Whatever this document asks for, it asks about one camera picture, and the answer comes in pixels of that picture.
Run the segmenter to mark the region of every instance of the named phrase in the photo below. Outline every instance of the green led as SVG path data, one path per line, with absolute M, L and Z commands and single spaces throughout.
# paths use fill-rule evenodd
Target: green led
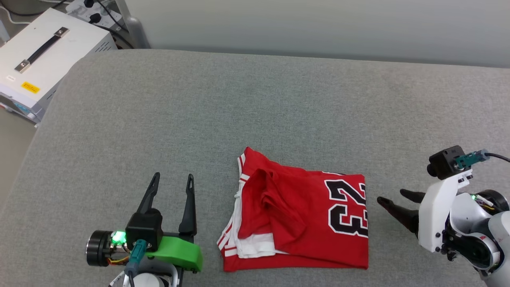
M 124 231 L 116 231 L 112 236 L 112 243 L 115 245 L 126 243 L 126 233 Z

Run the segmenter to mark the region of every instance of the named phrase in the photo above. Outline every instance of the gray fabric surface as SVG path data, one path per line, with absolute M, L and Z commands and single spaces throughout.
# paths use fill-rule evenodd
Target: gray fabric surface
M 0 223 L 1 286 L 106 286 L 87 266 L 96 229 L 125 227 L 154 172 L 163 230 L 176 231 L 195 176 L 200 274 L 185 286 L 482 286 L 464 259 L 421 248 L 377 196 L 437 181 L 428 157 L 460 144 L 510 155 L 510 70 L 315 58 L 122 51 L 81 60 L 36 133 Z M 282 164 L 362 173 L 370 267 L 228 274 L 216 248 L 246 146 Z M 510 164 L 476 166 L 466 191 L 510 196 Z M 338 245 L 338 248 L 349 246 Z

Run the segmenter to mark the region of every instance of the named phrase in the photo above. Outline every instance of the floor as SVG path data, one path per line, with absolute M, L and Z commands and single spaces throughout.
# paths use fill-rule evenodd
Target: floor
M 2 0 L 2 2 L 9 9 L 18 13 L 44 11 L 54 5 L 38 0 Z M 62 5 L 57 10 L 65 11 L 65 6 Z M 18 17 L 13 15 L 12 18 L 14 21 L 30 22 L 36 16 Z M 0 19 L 11 38 L 25 27 L 25 25 L 11 24 L 4 10 L 0 10 Z M 0 206 L 3 205 L 10 192 L 35 131 L 34 123 L 31 121 L 0 109 Z

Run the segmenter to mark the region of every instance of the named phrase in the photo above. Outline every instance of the red jersey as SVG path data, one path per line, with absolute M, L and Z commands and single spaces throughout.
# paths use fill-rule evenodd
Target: red jersey
M 310 172 L 283 166 L 250 148 L 246 148 L 239 163 L 242 194 L 233 219 L 240 214 L 241 218 L 237 218 L 240 224 L 234 232 L 232 224 L 227 226 L 218 241 L 225 258 L 225 271 L 275 267 L 368 268 L 368 223 L 362 175 Z M 231 233 L 236 240 L 225 239 Z M 242 254 L 237 245 L 244 238 L 250 237 L 243 243 L 244 249 L 252 249 L 256 234 L 272 234 L 273 251 L 277 254 L 253 255 L 263 256 L 258 258 L 236 256 Z

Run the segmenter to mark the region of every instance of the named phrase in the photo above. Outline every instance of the yellow sticker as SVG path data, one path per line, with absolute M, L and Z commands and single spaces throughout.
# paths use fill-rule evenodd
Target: yellow sticker
M 22 87 L 22 88 L 25 88 L 25 89 L 27 89 L 27 90 L 29 90 L 29 91 L 31 91 L 32 93 L 37 93 L 37 92 L 40 90 L 40 88 L 38 88 L 38 87 L 36 87 L 36 86 L 32 85 L 32 84 L 31 84 L 31 83 L 29 83 L 29 82 L 24 82 L 24 83 L 21 85 L 21 87 Z

